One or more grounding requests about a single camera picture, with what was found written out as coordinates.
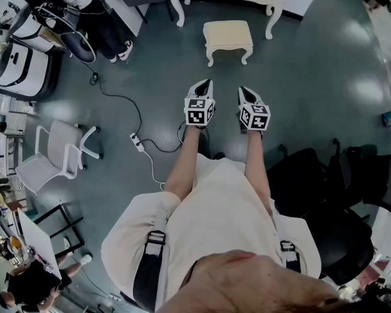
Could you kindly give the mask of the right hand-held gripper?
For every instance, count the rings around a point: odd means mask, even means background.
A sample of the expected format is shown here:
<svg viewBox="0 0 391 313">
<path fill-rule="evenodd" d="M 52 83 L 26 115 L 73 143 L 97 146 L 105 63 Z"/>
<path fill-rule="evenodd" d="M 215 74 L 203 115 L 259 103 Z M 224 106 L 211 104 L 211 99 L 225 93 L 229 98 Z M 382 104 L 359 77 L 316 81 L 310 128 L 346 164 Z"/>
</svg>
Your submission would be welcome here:
<svg viewBox="0 0 391 313">
<path fill-rule="evenodd" d="M 239 87 L 239 123 L 243 132 L 259 131 L 261 134 L 268 128 L 270 109 L 262 98 L 253 90 Z"/>
</svg>

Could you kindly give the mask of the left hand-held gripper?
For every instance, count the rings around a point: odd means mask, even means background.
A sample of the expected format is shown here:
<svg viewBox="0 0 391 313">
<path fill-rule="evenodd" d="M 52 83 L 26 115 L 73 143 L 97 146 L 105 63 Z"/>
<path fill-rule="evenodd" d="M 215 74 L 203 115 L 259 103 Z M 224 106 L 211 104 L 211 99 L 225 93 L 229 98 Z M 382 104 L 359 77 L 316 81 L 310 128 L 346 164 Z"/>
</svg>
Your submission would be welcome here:
<svg viewBox="0 0 391 313">
<path fill-rule="evenodd" d="M 191 86 L 184 99 L 184 114 L 188 126 L 206 127 L 212 119 L 216 105 L 213 85 L 211 79 L 206 79 Z M 196 92 L 205 92 L 205 95 L 197 95 Z"/>
</svg>

